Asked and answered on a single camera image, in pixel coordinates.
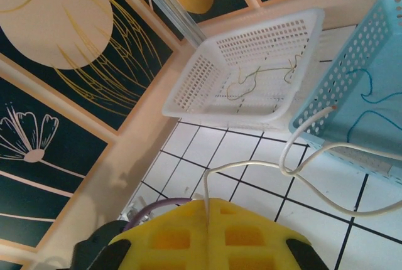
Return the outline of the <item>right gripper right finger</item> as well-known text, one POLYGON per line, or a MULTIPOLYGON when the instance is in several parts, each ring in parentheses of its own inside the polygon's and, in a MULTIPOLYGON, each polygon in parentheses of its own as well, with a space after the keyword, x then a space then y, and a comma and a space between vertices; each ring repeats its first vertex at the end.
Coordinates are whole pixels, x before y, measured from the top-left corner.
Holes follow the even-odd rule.
POLYGON ((208 269, 327 269, 299 232, 221 199, 209 201, 208 269))

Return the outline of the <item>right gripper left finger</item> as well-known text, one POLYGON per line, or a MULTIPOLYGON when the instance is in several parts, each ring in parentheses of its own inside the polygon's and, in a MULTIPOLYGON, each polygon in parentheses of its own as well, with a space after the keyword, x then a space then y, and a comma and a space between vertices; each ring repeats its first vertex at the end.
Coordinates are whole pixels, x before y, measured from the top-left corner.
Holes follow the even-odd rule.
POLYGON ((204 203, 193 200, 111 240, 130 241, 119 269, 207 269, 204 203))

